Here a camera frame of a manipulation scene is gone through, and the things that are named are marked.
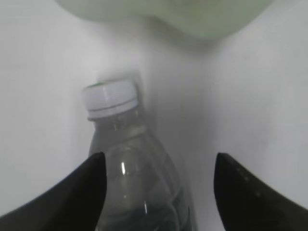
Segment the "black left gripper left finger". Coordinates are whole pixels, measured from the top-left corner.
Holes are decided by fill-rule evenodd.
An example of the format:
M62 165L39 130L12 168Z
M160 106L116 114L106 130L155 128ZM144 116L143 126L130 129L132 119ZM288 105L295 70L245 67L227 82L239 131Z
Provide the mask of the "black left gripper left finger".
M94 231L107 190L104 153L90 156L54 187L1 216L2 231Z

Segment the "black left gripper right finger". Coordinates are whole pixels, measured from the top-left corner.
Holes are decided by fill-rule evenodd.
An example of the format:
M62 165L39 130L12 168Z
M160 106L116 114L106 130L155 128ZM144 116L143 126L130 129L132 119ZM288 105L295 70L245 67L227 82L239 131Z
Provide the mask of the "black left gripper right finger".
M269 187L229 154L217 154L213 186L227 231L308 229L307 209Z

